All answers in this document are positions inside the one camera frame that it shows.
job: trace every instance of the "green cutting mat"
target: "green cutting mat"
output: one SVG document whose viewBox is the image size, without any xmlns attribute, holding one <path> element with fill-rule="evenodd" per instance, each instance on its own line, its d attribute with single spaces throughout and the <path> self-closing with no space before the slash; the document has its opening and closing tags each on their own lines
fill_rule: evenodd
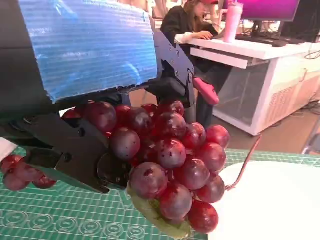
<svg viewBox="0 0 320 240">
<path fill-rule="evenodd" d="M 24 151 L 18 148 L 18 154 Z M 227 166 L 243 162 L 246 151 L 228 150 Z M 273 161 L 320 167 L 318 156 L 257 152 L 253 161 Z M 0 240 L 169 240 L 131 204 L 124 191 L 89 192 L 63 182 L 50 190 L 33 186 L 21 192 L 0 183 Z M 194 233 L 190 240 L 205 240 Z"/>
</svg>

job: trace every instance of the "computer screen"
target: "computer screen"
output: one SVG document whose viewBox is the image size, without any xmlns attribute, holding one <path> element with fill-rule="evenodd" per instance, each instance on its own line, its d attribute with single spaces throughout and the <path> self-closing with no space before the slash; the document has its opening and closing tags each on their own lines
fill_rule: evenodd
<svg viewBox="0 0 320 240">
<path fill-rule="evenodd" d="M 242 19 L 253 21 L 292 22 L 300 0 L 238 0 L 243 4 Z M 224 0 L 223 9 L 229 0 Z"/>
</svg>

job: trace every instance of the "pink water bottle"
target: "pink water bottle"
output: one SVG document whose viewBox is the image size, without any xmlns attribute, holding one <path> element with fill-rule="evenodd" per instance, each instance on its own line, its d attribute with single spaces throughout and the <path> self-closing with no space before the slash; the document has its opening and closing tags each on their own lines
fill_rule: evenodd
<svg viewBox="0 0 320 240">
<path fill-rule="evenodd" d="M 221 10 L 219 22 L 221 22 L 222 15 L 226 13 L 226 23 L 223 38 L 225 43 L 232 43 L 236 39 L 236 34 L 243 10 L 244 5 L 234 1 L 229 1 L 227 10 Z"/>
</svg>

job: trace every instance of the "person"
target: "person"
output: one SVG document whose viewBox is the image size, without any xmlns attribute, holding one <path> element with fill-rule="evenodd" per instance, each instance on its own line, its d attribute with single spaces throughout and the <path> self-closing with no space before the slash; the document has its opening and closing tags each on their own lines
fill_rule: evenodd
<svg viewBox="0 0 320 240">
<path fill-rule="evenodd" d="M 207 128 L 212 124 L 213 104 L 216 93 L 222 89 L 232 67 L 218 62 L 198 58 L 190 54 L 192 39 L 210 40 L 218 35 L 212 24 L 204 21 L 208 7 L 217 4 L 214 0 L 188 0 L 184 7 L 175 6 L 164 17 L 160 30 L 172 43 L 178 43 L 194 66 L 193 86 L 199 90 L 196 103 L 196 121 Z M 207 89 L 197 85 L 204 81 Z"/>
</svg>

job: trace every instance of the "white sleeve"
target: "white sleeve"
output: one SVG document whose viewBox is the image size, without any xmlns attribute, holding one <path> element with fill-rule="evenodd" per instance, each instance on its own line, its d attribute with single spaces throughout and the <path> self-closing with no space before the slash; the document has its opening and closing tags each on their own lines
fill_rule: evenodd
<svg viewBox="0 0 320 240">
<path fill-rule="evenodd" d="M 174 41 L 177 44 L 187 44 L 192 39 L 192 32 L 186 32 L 184 34 L 176 34 Z"/>
</svg>

